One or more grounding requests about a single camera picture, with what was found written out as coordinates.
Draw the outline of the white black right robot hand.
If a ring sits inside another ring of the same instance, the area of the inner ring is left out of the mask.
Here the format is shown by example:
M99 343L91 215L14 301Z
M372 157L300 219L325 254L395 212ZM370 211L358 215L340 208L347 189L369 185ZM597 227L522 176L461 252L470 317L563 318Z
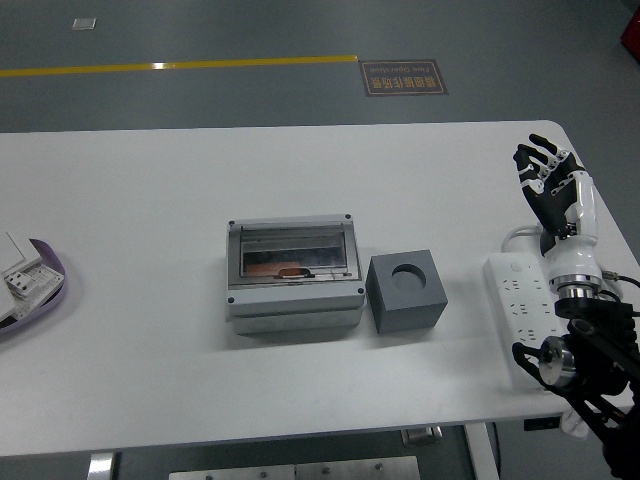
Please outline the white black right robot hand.
M513 155L522 193L538 219L540 252L554 290L602 282L594 182L575 154L532 134Z

